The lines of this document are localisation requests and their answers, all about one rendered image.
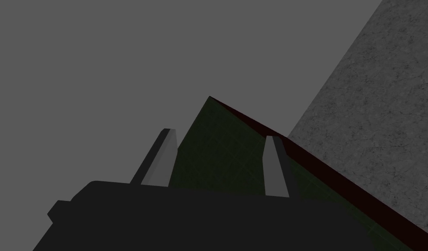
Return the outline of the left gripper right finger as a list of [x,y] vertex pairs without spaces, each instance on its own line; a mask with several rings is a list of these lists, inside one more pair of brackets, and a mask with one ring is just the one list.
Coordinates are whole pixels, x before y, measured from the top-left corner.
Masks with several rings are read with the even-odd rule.
[[298,186],[282,139],[267,136],[262,156],[265,195],[298,197]]

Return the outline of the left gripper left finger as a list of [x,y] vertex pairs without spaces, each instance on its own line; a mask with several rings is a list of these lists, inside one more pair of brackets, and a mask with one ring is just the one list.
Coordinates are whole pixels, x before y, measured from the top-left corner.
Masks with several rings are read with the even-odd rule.
[[163,129],[130,181],[134,185],[168,187],[178,144],[175,129]]

